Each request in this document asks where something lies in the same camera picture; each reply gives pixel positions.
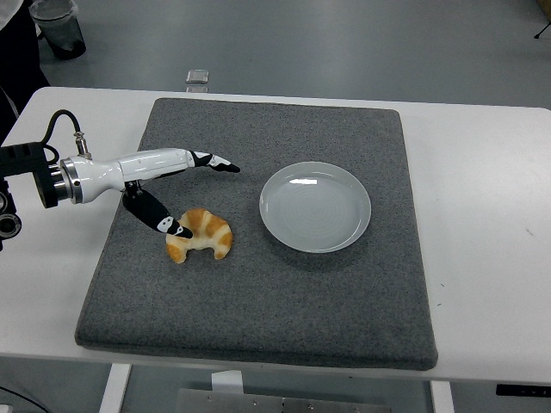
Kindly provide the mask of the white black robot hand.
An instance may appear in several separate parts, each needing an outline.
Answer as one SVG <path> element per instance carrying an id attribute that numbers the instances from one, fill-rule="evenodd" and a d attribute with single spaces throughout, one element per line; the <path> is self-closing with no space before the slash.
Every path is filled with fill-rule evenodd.
<path id="1" fill-rule="evenodd" d="M 154 231 L 186 239 L 193 237 L 192 231 L 170 216 L 166 207 L 140 183 L 196 167 L 232 173 L 240 171 L 237 165 L 223 157 L 178 148 L 138 151 L 106 162 L 78 161 L 75 157 L 65 160 L 74 203 L 89 203 L 108 190 L 117 190 L 122 193 L 123 206 L 143 224 Z"/>

